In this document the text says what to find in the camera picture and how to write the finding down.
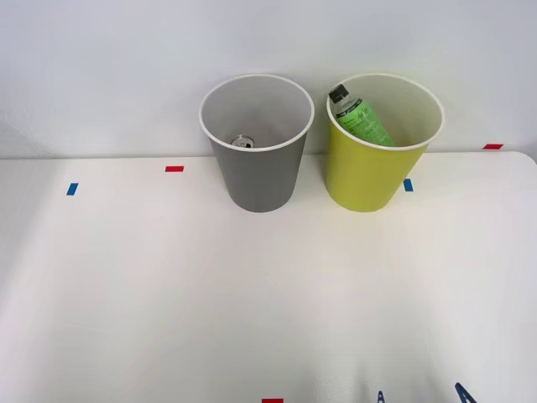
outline white wall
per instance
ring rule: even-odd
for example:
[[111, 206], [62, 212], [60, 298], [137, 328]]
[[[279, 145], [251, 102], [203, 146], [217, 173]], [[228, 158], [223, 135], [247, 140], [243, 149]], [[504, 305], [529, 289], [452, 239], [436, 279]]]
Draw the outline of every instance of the white wall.
[[247, 72], [310, 92], [315, 152], [331, 86], [392, 71], [445, 103], [432, 149], [535, 157], [536, 21], [528, 0], [2, 0], [0, 155], [209, 154], [199, 103]]

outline white rim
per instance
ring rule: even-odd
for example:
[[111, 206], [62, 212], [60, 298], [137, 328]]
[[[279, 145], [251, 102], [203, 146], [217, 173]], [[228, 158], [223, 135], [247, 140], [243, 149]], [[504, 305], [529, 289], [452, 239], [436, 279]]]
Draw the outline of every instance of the white rim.
[[[292, 84], [294, 86], [296, 86], [299, 90], [302, 91], [302, 93], [305, 95], [306, 99], [308, 100], [308, 102], [310, 103], [310, 109], [311, 109], [311, 114], [310, 114], [310, 120], [308, 121], [308, 123], [305, 125], [304, 129], [298, 133], [296, 136], [294, 136], [292, 139], [289, 139], [287, 140], [286, 142], [284, 143], [281, 143], [281, 144], [276, 144], [276, 145], [273, 145], [271, 147], [264, 147], [264, 148], [261, 148], [261, 149], [245, 149], [243, 147], [237, 147], [236, 145], [231, 145], [231, 144], [228, 144], [228, 143], [224, 143], [223, 141], [221, 141], [220, 139], [217, 139], [215, 136], [213, 136], [211, 134], [211, 132], [209, 132], [209, 130], [207, 130], [205, 124], [203, 123], [203, 118], [201, 117], [201, 114], [203, 112], [203, 107], [205, 106], [205, 103], [207, 101], [207, 99], [209, 99], [209, 97], [212, 95], [213, 92], [215, 92], [216, 90], [218, 90], [219, 88], [221, 88], [222, 86], [225, 86], [226, 84], [229, 84], [230, 82], [232, 81], [236, 81], [236, 80], [241, 80], [243, 78], [249, 78], [249, 77], [270, 77], [270, 78], [276, 78], [278, 80], [281, 80], [281, 81], [285, 81], [285, 82], [288, 82], [289, 84]], [[310, 94], [308, 94], [308, 92], [302, 88], [301, 86], [299, 86], [296, 82], [294, 81], [291, 81], [289, 80], [288, 78], [283, 78], [283, 77], [280, 77], [280, 76], [274, 76], [272, 74], [246, 74], [244, 76], [238, 76], [238, 77], [234, 77], [232, 78], [231, 80], [227, 80], [227, 81], [224, 81], [223, 83], [221, 84], [218, 84], [217, 86], [215, 86], [212, 90], [209, 91], [209, 93], [207, 95], [205, 95], [205, 97], [203, 98], [203, 101], [201, 101], [201, 106], [200, 106], [200, 111], [198, 112], [198, 118], [200, 119], [200, 125], [201, 125], [201, 128], [203, 129], [203, 131], [205, 132], [205, 134], [207, 136], [209, 136], [210, 139], [212, 139], [213, 141], [219, 143], [219, 145], [222, 145], [228, 149], [235, 149], [237, 151], [244, 151], [245, 153], [259, 153], [259, 152], [262, 152], [262, 151], [271, 151], [273, 149], [281, 149], [283, 147], [285, 147], [286, 145], [288, 144], [291, 144], [293, 142], [295, 142], [296, 140], [300, 139], [302, 136], [304, 136], [308, 130], [310, 130], [310, 127], [311, 127], [311, 124], [313, 123], [313, 117], [315, 116], [315, 107], [313, 106], [313, 101], [311, 100], [311, 97], [310, 97]]]
[[412, 84], [414, 86], [417, 86], [418, 88], [420, 88], [421, 90], [426, 92], [427, 95], [429, 95], [431, 98], [433, 98], [435, 100], [436, 106], [440, 109], [440, 114], [441, 114], [440, 126], [436, 130], [436, 133], [433, 136], [431, 136], [429, 139], [427, 139], [426, 141], [423, 141], [423, 142], [421, 142], [419, 144], [409, 145], [407, 147], [386, 147], [384, 145], [376, 145], [376, 144], [373, 144], [373, 143], [368, 143], [367, 141], [364, 141], [364, 140], [361, 140], [361, 139], [359, 139], [357, 137], [354, 137], [352, 134], [348, 133], [342, 126], [340, 126], [340, 124], [336, 121], [336, 119], [332, 115], [332, 110], [330, 108], [330, 97], [327, 97], [326, 98], [326, 110], [328, 112], [328, 116], [330, 117], [331, 122], [334, 123], [334, 125], [343, 134], [345, 134], [349, 139], [351, 139], [352, 141], [356, 141], [357, 143], [367, 145], [368, 147], [371, 147], [372, 149], [385, 149], [387, 151], [408, 151], [409, 149], [419, 149], [419, 148], [423, 147], [424, 145], [427, 145], [428, 143], [433, 141], [440, 134], [440, 132], [444, 128], [444, 122], [445, 122], [445, 119], [444, 119], [444, 117], [445, 117], [444, 107], [442, 106], [440, 100], [436, 97], [436, 95], [433, 92], [431, 92], [427, 87], [422, 86], [421, 84], [419, 84], [416, 81], [410, 80], [410, 79], [405, 78], [405, 77], [396, 76], [395, 74], [389, 74], [389, 73], [367, 73], [367, 74], [357, 74], [357, 75], [349, 77], [349, 78], [347, 78], [347, 79], [345, 79], [343, 81], [340, 81], [337, 84], [335, 84], [334, 88], [336, 86], [339, 86], [340, 84], [344, 85], [346, 82], [349, 82], [351, 80], [354, 80], [354, 79], [357, 79], [357, 78], [360, 78], [360, 77], [366, 77], [366, 76], [387, 76], [387, 77], [397, 78], [399, 80], [407, 81], [408, 83], [410, 83], [410, 84]]

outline gray bin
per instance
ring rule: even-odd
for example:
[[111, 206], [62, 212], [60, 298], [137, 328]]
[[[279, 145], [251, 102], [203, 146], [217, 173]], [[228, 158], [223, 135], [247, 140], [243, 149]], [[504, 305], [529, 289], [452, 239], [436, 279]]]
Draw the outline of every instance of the gray bin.
[[291, 198], [314, 114], [304, 88], [278, 76], [239, 76], [207, 94], [201, 127], [235, 203], [269, 212]]

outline trash bin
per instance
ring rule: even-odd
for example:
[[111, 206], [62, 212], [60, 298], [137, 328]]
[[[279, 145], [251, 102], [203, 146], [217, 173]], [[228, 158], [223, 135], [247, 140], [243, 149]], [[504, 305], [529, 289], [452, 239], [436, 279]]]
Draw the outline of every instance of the trash bin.
[[305, 89], [279, 76], [239, 76], [206, 95], [201, 127], [236, 204], [269, 212], [291, 198], [314, 114]]
[[397, 147], [370, 144], [336, 121], [330, 98], [330, 143], [326, 187], [336, 203], [355, 212], [384, 207], [427, 146], [442, 130], [444, 108], [424, 86], [391, 74], [372, 73], [342, 81], [354, 96], [367, 99]]

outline yellow-green bin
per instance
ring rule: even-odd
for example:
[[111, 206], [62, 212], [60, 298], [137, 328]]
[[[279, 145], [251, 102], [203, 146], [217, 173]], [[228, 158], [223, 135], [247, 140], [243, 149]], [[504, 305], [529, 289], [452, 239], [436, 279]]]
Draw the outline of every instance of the yellow-green bin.
[[334, 201], [354, 212], [386, 206], [414, 164], [444, 126], [438, 98], [417, 82], [392, 74], [353, 76], [343, 84], [351, 97], [369, 101], [397, 147], [371, 144], [342, 128], [332, 113], [326, 186]]

